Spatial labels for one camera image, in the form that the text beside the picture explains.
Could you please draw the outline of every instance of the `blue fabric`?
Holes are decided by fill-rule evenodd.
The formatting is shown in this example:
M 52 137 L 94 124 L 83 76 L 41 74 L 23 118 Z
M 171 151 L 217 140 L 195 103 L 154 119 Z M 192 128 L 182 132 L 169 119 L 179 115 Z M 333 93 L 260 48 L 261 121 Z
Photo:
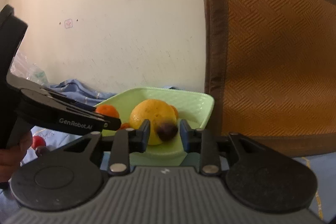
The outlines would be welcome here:
M 64 81 L 59 85 L 51 86 L 51 88 L 57 92 L 65 94 L 71 99 L 75 99 L 91 106 L 115 95 L 115 93 L 104 93 L 93 90 L 76 79 Z M 177 89 L 173 86 L 166 86 L 165 88 Z M 42 136 L 46 140 L 48 148 L 51 150 L 79 138 L 79 136 L 39 127 L 34 127 L 31 131 L 33 135 Z M 102 169 L 106 169 L 108 157 L 109 155 L 106 153 L 102 161 Z M 24 162 L 27 163 L 35 158 L 35 152 L 32 149 L 29 149 L 24 158 Z M 336 153 L 296 158 L 295 160 L 307 165 L 315 172 L 319 185 L 318 196 L 313 199 L 310 210 L 316 215 L 323 216 L 324 221 L 330 222 L 336 213 Z M 222 168 L 228 169 L 226 160 L 222 158 L 221 161 Z M 199 154 L 191 153 L 185 158 L 182 165 L 198 166 L 198 162 Z M 6 190 L 1 192 L 0 190 L 0 223 L 3 223 L 6 218 L 11 216 L 18 209 L 19 206 L 12 197 L 10 191 Z
M 116 93 L 98 92 L 90 87 L 82 84 L 77 79 L 66 80 L 59 85 L 52 85 L 52 90 L 62 93 L 67 97 L 78 102 L 94 106 L 114 95 Z

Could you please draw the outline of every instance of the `orange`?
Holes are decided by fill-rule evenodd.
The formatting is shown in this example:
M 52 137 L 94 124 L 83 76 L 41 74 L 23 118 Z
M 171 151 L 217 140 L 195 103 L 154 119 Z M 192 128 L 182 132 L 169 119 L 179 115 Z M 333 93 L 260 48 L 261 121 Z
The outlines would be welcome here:
M 106 116 L 119 118 L 119 112 L 113 105 L 99 105 L 97 106 L 95 112 Z
M 178 119 L 179 118 L 179 112 L 177 111 L 176 107 L 174 107 L 173 105 L 170 105 L 170 106 L 172 107 L 172 109 L 175 112 L 176 119 Z
M 131 126 L 129 125 L 128 122 L 124 122 L 121 124 L 120 128 L 119 129 L 126 129 L 126 128 L 130 128 Z
M 131 112 L 129 124 L 134 129 L 139 129 L 142 122 L 148 119 L 151 122 L 149 145 L 163 143 L 156 133 L 156 128 L 164 122 L 176 124 L 173 108 L 166 102 L 157 99 L 147 99 L 138 104 Z

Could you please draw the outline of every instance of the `gray ribbed base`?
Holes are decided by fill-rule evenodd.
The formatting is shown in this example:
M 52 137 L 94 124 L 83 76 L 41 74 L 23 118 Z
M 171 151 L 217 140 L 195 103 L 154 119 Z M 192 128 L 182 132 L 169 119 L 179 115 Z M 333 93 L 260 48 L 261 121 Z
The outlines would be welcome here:
M 221 181 L 193 167 L 137 167 L 111 178 L 92 201 L 59 213 L 23 208 L 5 224 L 321 224 L 308 210 L 285 215 L 253 211 L 232 198 Z

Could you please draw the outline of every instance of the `pink sticker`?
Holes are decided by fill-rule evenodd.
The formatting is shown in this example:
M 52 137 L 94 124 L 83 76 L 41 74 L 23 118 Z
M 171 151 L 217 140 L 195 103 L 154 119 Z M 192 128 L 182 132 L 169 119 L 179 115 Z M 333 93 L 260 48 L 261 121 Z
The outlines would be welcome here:
M 72 28 L 72 19 L 67 19 L 65 22 L 64 22 L 64 26 L 65 26 L 65 29 L 68 29 L 68 28 Z

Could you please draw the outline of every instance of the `plastic bag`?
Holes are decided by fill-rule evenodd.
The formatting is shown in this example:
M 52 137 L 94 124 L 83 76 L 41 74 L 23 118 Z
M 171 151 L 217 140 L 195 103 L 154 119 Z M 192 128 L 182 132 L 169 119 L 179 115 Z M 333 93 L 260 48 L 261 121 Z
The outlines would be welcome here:
M 39 85 L 50 87 L 45 72 L 41 70 L 36 64 L 28 62 L 27 57 L 20 51 L 17 51 L 10 72 L 18 77 L 25 78 Z

